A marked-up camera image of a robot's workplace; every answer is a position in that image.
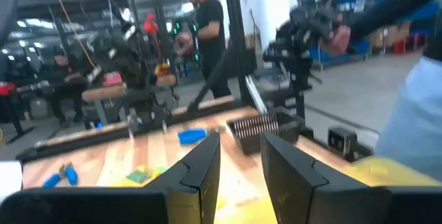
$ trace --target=black pants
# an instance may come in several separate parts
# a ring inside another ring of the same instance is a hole
[[[212,74],[212,71],[215,68],[215,66],[216,64],[202,65],[202,74],[206,80],[209,78],[210,74]],[[210,88],[212,90],[212,94],[215,99],[218,97],[231,95],[227,80],[228,80],[227,73],[223,72],[221,73],[221,76],[219,76],[219,78],[215,81],[213,86]]]
[[[76,86],[65,86],[62,88],[58,88],[55,92],[48,94],[46,96],[46,100],[48,101],[50,108],[52,109],[52,113],[54,116],[62,119],[64,118],[63,112],[61,112],[60,100],[62,99],[72,99],[74,102],[74,111],[76,115],[82,115],[83,111],[81,109],[81,105],[83,103],[83,99],[81,94],[86,90],[86,87],[81,85]]]

